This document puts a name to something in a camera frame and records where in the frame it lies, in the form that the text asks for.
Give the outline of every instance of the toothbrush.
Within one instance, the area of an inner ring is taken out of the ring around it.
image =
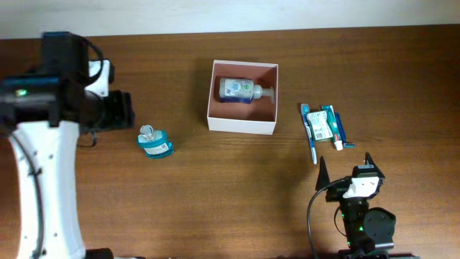
[[[316,149],[315,143],[313,143],[313,138],[311,137],[311,129],[310,125],[308,125],[307,114],[310,113],[310,107],[308,104],[300,105],[300,112],[302,113],[303,125],[305,125],[305,129],[308,133],[308,139],[310,139],[310,147],[311,147],[311,158],[313,159],[313,163],[316,165],[318,162],[316,159]]]

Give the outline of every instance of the white wall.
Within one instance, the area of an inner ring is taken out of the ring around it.
[[[0,38],[460,23],[459,0],[3,0]]]

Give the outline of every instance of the open box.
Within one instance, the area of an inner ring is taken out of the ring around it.
[[[273,86],[275,103],[269,97],[251,104],[221,103],[221,78],[248,78],[262,88]],[[278,109],[278,64],[215,60],[208,102],[209,130],[272,135]]]

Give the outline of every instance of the wooden table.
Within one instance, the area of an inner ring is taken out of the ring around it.
[[[311,162],[298,104],[333,104],[356,148],[317,145],[337,179],[369,151],[387,179],[371,206],[397,217],[393,253],[460,253],[460,26],[309,29],[92,37],[116,66],[113,89],[132,93],[134,129],[78,149],[78,216],[87,247],[147,258],[276,258],[311,254],[306,208]],[[36,63],[38,40],[0,42],[0,76]],[[273,136],[210,132],[214,59],[280,65]],[[140,126],[166,130],[176,152],[150,160]],[[0,249],[19,245],[17,173],[0,144]],[[317,249],[346,240],[323,195],[312,212]]]

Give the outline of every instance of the hand sanitizer bottle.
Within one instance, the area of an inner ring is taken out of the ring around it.
[[[251,79],[222,78],[218,93],[221,103],[251,104],[254,99],[259,99],[262,96],[271,97],[272,104],[275,103],[273,87],[264,89],[260,85],[254,85],[254,81]]]
[[[173,144],[168,141],[165,131],[153,130],[152,126],[144,125],[140,132],[137,145],[144,148],[148,158],[164,158],[174,153]]]

